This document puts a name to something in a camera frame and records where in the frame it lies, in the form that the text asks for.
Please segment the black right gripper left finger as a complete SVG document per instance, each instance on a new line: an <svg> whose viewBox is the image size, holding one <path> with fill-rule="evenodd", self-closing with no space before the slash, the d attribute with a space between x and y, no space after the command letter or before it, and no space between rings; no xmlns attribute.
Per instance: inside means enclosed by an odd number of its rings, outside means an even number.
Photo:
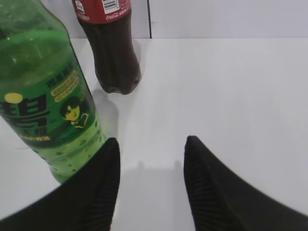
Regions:
<svg viewBox="0 0 308 231"><path fill-rule="evenodd" d="M120 185L120 150L109 138L70 179L4 218L2 231L109 231Z"/></svg>

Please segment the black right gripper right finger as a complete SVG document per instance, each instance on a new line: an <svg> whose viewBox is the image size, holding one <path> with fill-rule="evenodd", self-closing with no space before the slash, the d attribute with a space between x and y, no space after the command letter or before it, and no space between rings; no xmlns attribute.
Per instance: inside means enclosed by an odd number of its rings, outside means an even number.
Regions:
<svg viewBox="0 0 308 231"><path fill-rule="evenodd" d="M308 217L265 195L196 136L184 151L184 181L197 231L306 231Z"/></svg>

